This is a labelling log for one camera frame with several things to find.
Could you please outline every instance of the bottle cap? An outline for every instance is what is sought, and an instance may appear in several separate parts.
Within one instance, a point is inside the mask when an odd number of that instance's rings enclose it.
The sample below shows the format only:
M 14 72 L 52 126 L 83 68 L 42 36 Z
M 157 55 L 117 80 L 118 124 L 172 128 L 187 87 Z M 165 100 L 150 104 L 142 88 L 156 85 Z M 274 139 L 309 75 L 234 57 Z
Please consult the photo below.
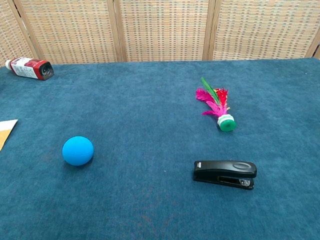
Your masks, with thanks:
M 10 68 L 10 66 L 9 66 L 10 62 L 11 62 L 11 60 L 5 61 L 5 67 L 6 67 L 7 69 L 9 69 L 9 70 L 11 70 L 11 68 Z
M 218 118 L 218 125 L 223 132 L 229 132 L 235 129 L 236 122 L 230 114 L 224 114 Z

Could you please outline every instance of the green feather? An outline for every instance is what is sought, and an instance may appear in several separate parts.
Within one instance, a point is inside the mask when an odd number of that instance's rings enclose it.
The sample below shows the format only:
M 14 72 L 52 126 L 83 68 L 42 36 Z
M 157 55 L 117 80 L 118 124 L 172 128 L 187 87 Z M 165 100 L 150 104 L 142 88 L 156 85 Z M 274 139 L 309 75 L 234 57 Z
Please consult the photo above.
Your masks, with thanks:
M 210 95 L 213 97 L 214 101 L 216 104 L 220 104 L 220 100 L 219 100 L 219 97 L 216 93 L 215 90 L 212 89 L 212 87 L 210 87 L 210 85 L 206 82 L 206 80 L 201 77 L 201 81 L 203 83 L 203 85 L 205 86 L 206 90 L 210 93 Z

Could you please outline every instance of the green shuttlecock base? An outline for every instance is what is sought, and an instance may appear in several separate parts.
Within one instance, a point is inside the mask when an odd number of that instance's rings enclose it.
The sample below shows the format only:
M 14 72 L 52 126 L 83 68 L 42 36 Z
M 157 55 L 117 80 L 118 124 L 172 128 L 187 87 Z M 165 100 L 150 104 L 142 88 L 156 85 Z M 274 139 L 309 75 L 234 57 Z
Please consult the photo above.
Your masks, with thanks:
M 230 132 L 236 128 L 236 122 L 230 114 L 224 114 L 218 118 L 218 125 L 223 132 Z

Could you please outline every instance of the red bottle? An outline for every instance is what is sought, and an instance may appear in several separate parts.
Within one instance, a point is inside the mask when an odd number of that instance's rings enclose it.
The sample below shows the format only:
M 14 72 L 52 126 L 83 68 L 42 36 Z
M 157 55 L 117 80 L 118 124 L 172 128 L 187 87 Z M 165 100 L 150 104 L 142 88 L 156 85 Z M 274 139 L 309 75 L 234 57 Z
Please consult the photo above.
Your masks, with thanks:
M 28 57 L 7 60 L 5 66 L 16 75 L 26 78 L 47 80 L 55 74 L 50 62 Z

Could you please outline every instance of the feather shuttlecock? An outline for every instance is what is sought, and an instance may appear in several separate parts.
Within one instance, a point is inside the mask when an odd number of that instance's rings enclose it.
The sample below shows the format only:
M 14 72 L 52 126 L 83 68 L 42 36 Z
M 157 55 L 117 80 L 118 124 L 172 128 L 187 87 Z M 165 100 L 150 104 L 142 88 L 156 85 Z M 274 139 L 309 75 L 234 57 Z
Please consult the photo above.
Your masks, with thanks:
M 218 117 L 217 123 L 224 132 L 232 131 L 236 127 L 236 122 L 230 114 L 227 113 L 229 107 L 227 105 L 228 90 L 224 88 L 212 88 L 202 77 L 201 81 L 206 90 L 198 88 L 195 98 L 205 102 L 211 110 L 205 111 L 203 115 L 214 115 Z

